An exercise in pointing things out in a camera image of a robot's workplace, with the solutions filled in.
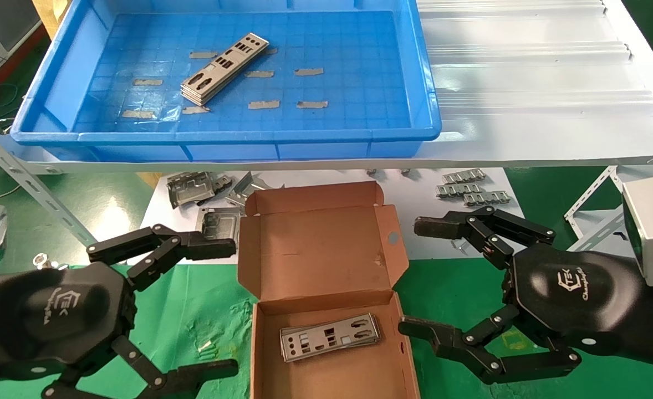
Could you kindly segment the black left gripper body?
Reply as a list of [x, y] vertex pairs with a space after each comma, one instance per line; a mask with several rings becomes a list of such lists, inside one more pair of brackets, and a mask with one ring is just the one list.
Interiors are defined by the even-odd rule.
[[0, 274], [0, 381], [96, 373], [136, 312], [126, 278], [101, 263]]

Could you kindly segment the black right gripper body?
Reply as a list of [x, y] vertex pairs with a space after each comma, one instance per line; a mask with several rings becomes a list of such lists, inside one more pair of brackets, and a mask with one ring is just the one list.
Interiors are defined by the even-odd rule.
[[513, 256], [507, 275], [514, 326], [535, 344], [653, 365], [653, 287], [633, 258], [537, 243]]

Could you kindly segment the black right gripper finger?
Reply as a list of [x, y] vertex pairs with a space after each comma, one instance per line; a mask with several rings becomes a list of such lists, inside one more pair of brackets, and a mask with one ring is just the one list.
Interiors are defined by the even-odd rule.
[[492, 206], [474, 211], [450, 211], [441, 218], [417, 217], [414, 232], [418, 237], [464, 239], [499, 270], [511, 267], [514, 249], [506, 239], [530, 247], [536, 243], [552, 245], [555, 231]]
[[402, 316], [397, 328], [405, 336], [427, 341], [436, 357], [463, 364], [486, 385], [560, 378], [580, 365], [577, 352], [550, 337], [540, 344], [547, 352], [497, 357], [486, 349], [521, 320], [519, 307], [506, 305], [468, 331], [414, 316]]

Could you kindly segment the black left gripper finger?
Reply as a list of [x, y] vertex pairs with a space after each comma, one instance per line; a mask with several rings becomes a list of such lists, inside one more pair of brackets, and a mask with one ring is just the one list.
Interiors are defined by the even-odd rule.
[[[180, 366], [162, 373], [124, 335], [112, 341], [111, 349], [146, 381], [146, 387], [139, 392], [137, 398], [195, 398], [204, 383], [236, 376], [239, 371], [238, 362], [228, 359]], [[57, 380], [43, 389], [41, 397], [106, 398], [78, 389], [76, 385], [80, 379], [80, 371], [67, 368]]]
[[181, 260], [229, 258], [236, 254], [232, 238], [208, 239], [201, 232], [177, 232], [162, 224], [124, 233], [86, 249], [91, 262], [114, 265], [130, 258], [145, 258], [127, 271], [129, 285], [136, 291], [146, 290], [160, 276]]

